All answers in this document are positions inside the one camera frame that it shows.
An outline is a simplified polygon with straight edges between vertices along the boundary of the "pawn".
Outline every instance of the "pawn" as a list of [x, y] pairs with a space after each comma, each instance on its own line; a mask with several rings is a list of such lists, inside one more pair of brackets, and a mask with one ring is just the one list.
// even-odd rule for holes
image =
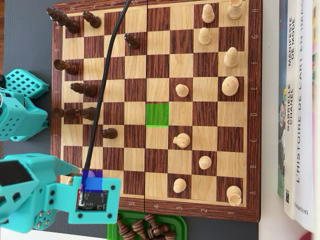
[[178, 84], [175, 87], [176, 94], [178, 94], [179, 97], [184, 98], [189, 94], [189, 88], [186, 85]]
[[202, 20], [209, 24], [215, 19], [214, 9], [211, 4], [205, 4], [202, 9]]
[[181, 193], [184, 191], [187, 187], [187, 183], [184, 179], [178, 178], [177, 180], [174, 181], [173, 184], [173, 191], [177, 194]]
[[133, 36], [130, 33], [126, 33], [124, 35], [124, 40], [128, 43], [129, 47], [132, 49], [138, 49], [140, 47], [139, 38]]
[[56, 59], [53, 61], [53, 67], [57, 70], [65, 70], [67, 74], [76, 75], [79, 70], [79, 66], [75, 62], [65, 62], [61, 59]]
[[203, 27], [199, 31], [199, 43], [202, 45], [208, 45], [211, 42], [211, 34], [209, 29]]
[[91, 27], [97, 29], [101, 26], [101, 19], [100, 17], [93, 15], [89, 11], [84, 11], [83, 12], [83, 18], [90, 23]]

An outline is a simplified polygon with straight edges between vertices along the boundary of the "light wooden square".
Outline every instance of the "light wooden square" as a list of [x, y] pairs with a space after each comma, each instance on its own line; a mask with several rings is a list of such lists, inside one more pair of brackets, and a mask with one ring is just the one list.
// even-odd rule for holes
[[147, 54], [170, 54], [170, 31], [149, 31], [147, 33]]
[[[88, 153], [88, 147], [82, 147], [82, 166], [85, 165], [86, 158]], [[92, 157], [91, 157], [91, 169], [100, 169], [103, 168], [103, 160], [104, 159], [104, 148], [101, 146], [94, 146], [92, 150]]]
[[218, 126], [245, 127], [247, 108], [244, 102], [218, 101]]
[[147, 102], [169, 101], [169, 78], [147, 78], [146, 80]]
[[169, 125], [192, 126], [192, 102], [169, 102]]
[[123, 152], [125, 171], [144, 172], [145, 171], [145, 149], [144, 148], [124, 148]]
[[247, 75], [248, 56], [244, 51], [238, 51], [239, 63], [236, 67], [230, 68], [225, 65], [224, 57], [226, 52], [218, 54], [218, 76], [237, 76], [242, 77]]
[[62, 59], [63, 60], [84, 59], [85, 58], [84, 46], [85, 46], [84, 37], [63, 38]]
[[146, 123], [146, 102], [125, 101], [124, 102], [124, 124], [145, 125]]
[[107, 80], [103, 93], [103, 102], [121, 103], [125, 101], [125, 80]]
[[123, 148], [125, 146], [125, 130], [123, 125], [103, 125], [103, 129], [114, 128], [118, 135], [115, 139], [103, 138], [103, 147], [108, 148]]
[[147, 7], [128, 9], [125, 14], [125, 32], [140, 33], [147, 31]]
[[192, 151], [168, 150], [169, 174], [192, 174]]
[[61, 146], [82, 146], [83, 126], [82, 124], [61, 124]]
[[194, 55], [170, 54], [170, 78], [192, 78], [194, 76]]
[[210, 203], [217, 201], [217, 177], [192, 175], [191, 199], [205, 200]]
[[[112, 53], [111, 57], [124, 57], [125, 56], [125, 39], [124, 39], [124, 34], [119, 34], [115, 36], [114, 43], [113, 43], [113, 48], [112, 48]], [[110, 43], [111, 35], [105, 35], [104, 36], [104, 56], [107, 56], [108, 53], [108, 48], [109, 48], [109, 43]]]
[[217, 53], [219, 52], [219, 28], [208, 28], [211, 35], [211, 42], [207, 45], [202, 45], [199, 42], [200, 28], [196, 28], [193, 31], [193, 52], [194, 53]]
[[146, 55], [125, 56], [124, 74], [126, 79], [146, 78]]
[[104, 64], [103, 57], [83, 59], [83, 80], [102, 80]]
[[168, 197], [168, 176], [166, 173], [145, 173], [145, 197]]
[[193, 126], [192, 149], [217, 151], [218, 129], [216, 126]]
[[145, 128], [146, 149], [168, 149], [168, 127], [150, 126]]
[[216, 155], [216, 175], [245, 178], [247, 157], [243, 152], [218, 151]]
[[218, 100], [218, 78], [194, 77], [192, 92], [194, 102], [216, 102]]
[[177, 5], [170, 8], [170, 30], [194, 28], [194, 6]]

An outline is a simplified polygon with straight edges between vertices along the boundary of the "dark wooden square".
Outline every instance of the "dark wooden square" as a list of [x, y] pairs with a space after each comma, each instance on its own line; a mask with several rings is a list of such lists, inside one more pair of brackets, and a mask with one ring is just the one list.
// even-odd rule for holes
[[166, 174], [168, 172], [168, 150], [146, 148], [144, 171]]
[[124, 171], [123, 193], [145, 195], [145, 173], [143, 171]]
[[194, 101], [192, 103], [192, 125], [218, 125], [218, 103], [216, 101]]
[[244, 152], [244, 128], [218, 126], [217, 150], [221, 152]]
[[243, 179], [240, 177], [216, 177], [216, 200], [217, 202], [228, 203], [227, 189], [231, 186], [237, 186], [241, 189], [241, 198], [243, 198]]
[[198, 52], [193, 54], [194, 77], [218, 77], [218, 53]]
[[[179, 134], [183, 133], [188, 134], [190, 137], [190, 144], [185, 148], [181, 148], [174, 144], [174, 137], [177, 137]], [[192, 126], [169, 126], [168, 135], [168, 149], [192, 150]]]
[[[205, 170], [199, 167], [199, 160], [203, 156], [208, 156], [212, 160], [211, 166]], [[217, 152], [192, 150], [192, 174], [204, 175], [204, 176], [216, 176], [217, 175]]]
[[102, 169], [124, 170], [124, 148], [123, 147], [104, 147]]
[[245, 50], [245, 27], [225, 26], [219, 27], [219, 52], [226, 52], [234, 47], [238, 52]]
[[147, 78], [169, 78], [168, 54], [147, 55], [146, 57], [146, 77]]
[[103, 58], [104, 57], [104, 36], [84, 37], [84, 58]]
[[194, 28], [202, 29], [202, 28], [217, 28], [219, 27], [219, 3], [211, 3], [214, 12], [214, 19], [210, 23], [206, 23], [202, 20], [202, 10], [204, 8], [204, 4], [196, 4], [194, 5]]
[[124, 147], [144, 149], [146, 146], [145, 125], [124, 125]]
[[103, 103], [103, 124], [123, 125], [125, 122], [124, 102], [104, 102]]
[[148, 32], [170, 30], [170, 7], [149, 8], [146, 25]]
[[192, 54], [193, 52], [193, 29], [170, 31], [170, 54]]
[[218, 102], [243, 102], [245, 100], [245, 78], [236, 76], [239, 82], [238, 91], [233, 96], [227, 96], [222, 92], [222, 83], [226, 76], [218, 77]]
[[[191, 175], [168, 173], [168, 198], [191, 199]], [[186, 182], [186, 188], [180, 193], [174, 191], [174, 184], [177, 179], [183, 179]]]
[[147, 80], [145, 78], [134, 78], [124, 80], [124, 101], [145, 102]]

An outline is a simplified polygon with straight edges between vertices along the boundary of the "white pawn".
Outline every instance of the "white pawn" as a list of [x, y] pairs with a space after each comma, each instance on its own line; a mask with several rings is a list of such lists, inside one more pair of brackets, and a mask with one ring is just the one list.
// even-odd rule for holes
[[199, 43], [202, 45], [208, 45], [210, 42], [211, 34], [209, 32], [209, 29], [206, 27], [201, 28], [199, 32]]
[[205, 4], [202, 9], [202, 20], [209, 24], [215, 19], [214, 9], [211, 4]]

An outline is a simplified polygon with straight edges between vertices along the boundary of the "chess piece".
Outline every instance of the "chess piece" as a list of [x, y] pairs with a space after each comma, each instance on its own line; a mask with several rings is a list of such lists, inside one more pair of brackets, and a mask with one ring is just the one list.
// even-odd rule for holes
[[233, 96], [237, 93], [239, 88], [239, 81], [234, 76], [226, 77], [222, 82], [222, 92], [226, 96]]
[[70, 88], [79, 94], [84, 94], [87, 97], [93, 98], [97, 94], [97, 87], [92, 84], [84, 84], [84, 83], [71, 83]]
[[211, 42], [211, 34], [209, 32], [209, 29], [206, 27], [203, 27], [199, 31], [199, 43], [202, 45], [208, 45]]
[[179, 97], [184, 98], [189, 94], [189, 88], [186, 85], [178, 84], [175, 87], [176, 94], [178, 94]]
[[55, 21], [59, 26], [65, 26], [72, 34], [76, 34], [79, 31], [79, 24], [73, 18], [68, 18], [67, 14], [58, 9], [52, 9], [48, 7], [46, 13], [50, 16], [52, 21]]
[[234, 47], [230, 47], [224, 55], [223, 61], [228, 68], [235, 68], [239, 63], [239, 55], [237, 49], [235, 49]]
[[215, 19], [214, 9], [211, 4], [205, 4], [202, 9], [202, 20], [209, 24]]
[[83, 12], [83, 18], [90, 23], [91, 27], [97, 29], [101, 26], [101, 19], [100, 17], [93, 15], [89, 11], [84, 11]]
[[228, 16], [232, 20], [236, 20], [242, 15], [242, 0], [230, 0], [228, 7]]
[[200, 159], [199, 159], [199, 167], [202, 169], [202, 170], [206, 170], [208, 168], [210, 168], [212, 164], [212, 160], [210, 157], [208, 156], [202, 156]]
[[173, 143], [180, 148], [186, 148], [190, 144], [190, 137], [186, 133], [180, 133], [178, 136], [173, 138]]
[[140, 47], [140, 40], [130, 33], [124, 35], [124, 40], [128, 43], [129, 47], [132, 49], [138, 49]]
[[178, 178], [177, 180], [174, 181], [173, 184], [173, 191], [177, 194], [181, 193], [184, 191], [187, 187], [187, 183], [184, 179]]
[[237, 186], [230, 186], [226, 190], [226, 196], [231, 206], [238, 206], [241, 204], [241, 189]]
[[53, 61], [53, 67], [57, 70], [65, 70], [67, 74], [76, 75], [79, 70], [79, 66], [75, 62], [65, 62], [61, 59], [56, 59]]
[[100, 133], [104, 139], [115, 139], [118, 136], [118, 132], [115, 128], [104, 129]]

